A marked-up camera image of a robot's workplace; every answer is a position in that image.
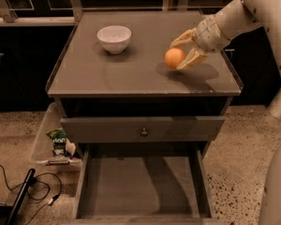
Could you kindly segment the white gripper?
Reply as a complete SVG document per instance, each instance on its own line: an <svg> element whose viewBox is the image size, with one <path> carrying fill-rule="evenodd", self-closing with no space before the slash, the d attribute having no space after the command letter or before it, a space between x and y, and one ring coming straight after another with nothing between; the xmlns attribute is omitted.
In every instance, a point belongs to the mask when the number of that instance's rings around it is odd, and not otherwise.
<svg viewBox="0 0 281 225"><path fill-rule="evenodd" d="M192 68L207 59L207 53L217 53L229 45L218 27L215 15L206 16L196 28L188 29L177 37L171 44L171 48L184 47L196 44L177 66L177 69Z"/></svg>

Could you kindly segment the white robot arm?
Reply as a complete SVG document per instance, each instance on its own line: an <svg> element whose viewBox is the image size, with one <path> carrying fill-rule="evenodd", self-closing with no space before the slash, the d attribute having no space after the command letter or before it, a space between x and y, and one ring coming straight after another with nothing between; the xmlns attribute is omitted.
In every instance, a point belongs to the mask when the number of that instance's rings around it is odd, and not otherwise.
<svg viewBox="0 0 281 225"><path fill-rule="evenodd" d="M215 14L206 16L171 43L172 48L193 46L176 68L192 68L202 63L209 53L222 50L240 34L259 27L266 31L281 78L281 0L232 0ZM268 111L274 117L281 115L281 88ZM259 225L281 225L281 145L267 171Z"/></svg>

